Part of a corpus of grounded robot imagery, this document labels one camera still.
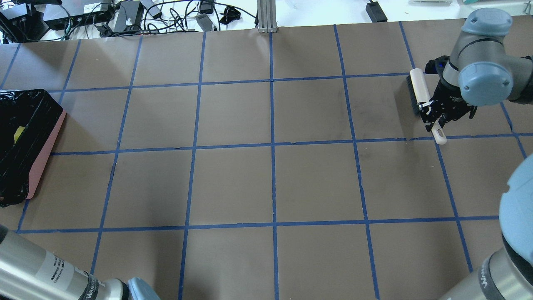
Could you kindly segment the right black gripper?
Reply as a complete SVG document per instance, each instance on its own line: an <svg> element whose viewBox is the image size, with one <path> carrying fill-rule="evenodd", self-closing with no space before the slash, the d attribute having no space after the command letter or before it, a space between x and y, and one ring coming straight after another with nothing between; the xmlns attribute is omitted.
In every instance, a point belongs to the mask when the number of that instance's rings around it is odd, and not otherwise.
<svg viewBox="0 0 533 300"><path fill-rule="evenodd" d="M462 97L458 87L438 82L431 97L432 110L439 116L438 123L445 126L446 123L457 121L466 114L470 119L474 118L477 106L468 104Z"/></svg>

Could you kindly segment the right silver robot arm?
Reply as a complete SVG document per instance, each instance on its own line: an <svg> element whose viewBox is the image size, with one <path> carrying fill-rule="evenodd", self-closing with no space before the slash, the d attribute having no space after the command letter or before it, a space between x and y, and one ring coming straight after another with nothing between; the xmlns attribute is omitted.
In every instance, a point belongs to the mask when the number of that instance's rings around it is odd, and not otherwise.
<svg viewBox="0 0 533 300"><path fill-rule="evenodd" d="M406 81L415 112L437 144L443 127L477 108L508 100L532 103L532 57L507 55L504 38L512 17L498 8L469 14L449 56L430 60L425 70L411 70ZM443 300L531 300L532 287L532 156L518 166L501 196L499 224L503 246L446 292Z"/></svg>

